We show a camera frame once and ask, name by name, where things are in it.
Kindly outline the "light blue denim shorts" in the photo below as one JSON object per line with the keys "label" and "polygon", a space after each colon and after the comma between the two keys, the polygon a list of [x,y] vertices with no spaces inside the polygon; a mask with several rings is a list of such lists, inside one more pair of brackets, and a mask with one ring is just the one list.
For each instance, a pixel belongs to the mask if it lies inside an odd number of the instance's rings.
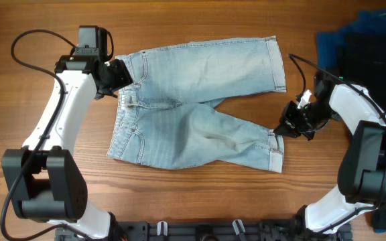
{"label": "light blue denim shorts", "polygon": [[190,42],[121,60],[133,83],[119,91],[110,158],[160,169],[220,160],[281,172],[281,136],[216,110],[226,98],[285,92],[275,37]]}

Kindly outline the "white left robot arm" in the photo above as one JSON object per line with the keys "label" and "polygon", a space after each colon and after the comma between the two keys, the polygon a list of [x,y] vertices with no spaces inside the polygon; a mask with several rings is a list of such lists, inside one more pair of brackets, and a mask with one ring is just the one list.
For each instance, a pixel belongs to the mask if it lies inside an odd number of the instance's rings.
{"label": "white left robot arm", "polygon": [[115,96],[133,83],[125,63],[113,58],[112,35],[95,25],[82,25],[78,43],[56,62],[54,87],[31,135],[1,159],[8,194],[0,217],[6,227],[8,209],[20,219],[46,223],[57,240],[126,240],[111,212],[88,200],[86,182],[73,152],[85,114],[94,100]]}

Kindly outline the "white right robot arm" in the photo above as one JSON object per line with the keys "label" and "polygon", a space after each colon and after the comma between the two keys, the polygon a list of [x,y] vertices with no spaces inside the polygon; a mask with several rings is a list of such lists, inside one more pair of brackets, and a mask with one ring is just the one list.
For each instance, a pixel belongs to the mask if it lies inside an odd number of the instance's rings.
{"label": "white right robot arm", "polygon": [[342,120],[352,139],[338,170],[337,185],[292,218],[292,238],[334,236],[366,212],[386,206],[386,114],[368,90],[327,71],[283,110],[276,135],[311,140],[332,119]]}

